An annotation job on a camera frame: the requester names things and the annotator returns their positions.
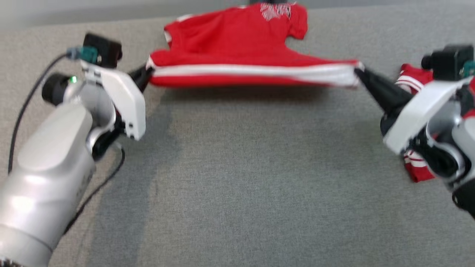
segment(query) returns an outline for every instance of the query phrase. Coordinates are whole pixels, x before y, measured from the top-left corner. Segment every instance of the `gray floor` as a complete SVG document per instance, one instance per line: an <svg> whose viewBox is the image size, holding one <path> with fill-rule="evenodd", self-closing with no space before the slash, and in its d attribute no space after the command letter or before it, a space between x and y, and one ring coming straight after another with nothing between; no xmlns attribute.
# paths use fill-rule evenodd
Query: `gray floor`
<svg viewBox="0 0 475 267"><path fill-rule="evenodd" d="M296 51L358 58L395 77L447 43L475 43L475 4L309 11ZM45 64L93 31L119 68L166 49L173 17L37 27L0 36L0 179L15 116ZM78 64L58 69L77 74ZM367 92L150 86L147 133L54 253L52 267L473 267L475 223L441 181L414 184L381 141ZM18 145L52 108L36 94ZM116 164L111 150L89 192Z"/></svg>
<svg viewBox="0 0 475 267"><path fill-rule="evenodd" d="M372 5L397 5L425 2L428 0L300 0L307 8L362 7ZM177 0L177 1L137 1L134 4L114 4L91 6L65 11L42 11L20 18L26 25L66 24L123 19L143 19L164 16L179 16L224 9L235 5L248 4L248 0Z"/></svg>

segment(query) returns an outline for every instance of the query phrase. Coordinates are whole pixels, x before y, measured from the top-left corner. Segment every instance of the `red garment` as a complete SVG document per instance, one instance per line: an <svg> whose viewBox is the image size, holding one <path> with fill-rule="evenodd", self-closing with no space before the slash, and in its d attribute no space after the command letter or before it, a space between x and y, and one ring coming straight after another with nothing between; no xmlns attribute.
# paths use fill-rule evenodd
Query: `red garment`
<svg viewBox="0 0 475 267"><path fill-rule="evenodd" d="M298 4L256 3L187 15L165 27L170 50L151 54L151 83L169 87L294 85L355 87L358 60L299 54L285 45L303 39L307 11Z"/></svg>
<svg viewBox="0 0 475 267"><path fill-rule="evenodd" d="M403 64L401 74L396 84L413 95L424 89L424 86L433 81L432 71L423 70ZM475 79L471 83L472 91L475 88ZM468 112L464 118L475 116L475 111ZM434 178L429 171L427 162L416 152L409 150L404 154L404 164L414 182L426 181Z"/></svg>

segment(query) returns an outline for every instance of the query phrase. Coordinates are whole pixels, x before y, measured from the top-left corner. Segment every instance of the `red and white striped fabric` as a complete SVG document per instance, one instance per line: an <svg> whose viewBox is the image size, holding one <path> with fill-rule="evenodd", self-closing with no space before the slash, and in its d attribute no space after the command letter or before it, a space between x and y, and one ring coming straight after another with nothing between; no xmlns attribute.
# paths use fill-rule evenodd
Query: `red and white striped fabric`
<svg viewBox="0 0 475 267"><path fill-rule="evenodd" d="M411 66L410 64L403 64L401 67L401 74L396 81L404 90L415 95L424 89L424 86L433 81L432 71L423 70ZM472 81L471 88L475 88L475 80ZM475 116L475 111L472 110L464 117ZM414 182L426 181L434 178L434 175L429 171L427 162L416 152L410 150L404 154L404 164L408 170L411 179Z"/></svg>
<svg viewBox="0 0 475 267"><path fill-rule="evenodd" d="M150 55L151 83L168 87L295 85L356 87L358 60L328 60L292 51L285 39L303 39L306 9L256 3L187 15L165 27L170 50Z"/></svg>

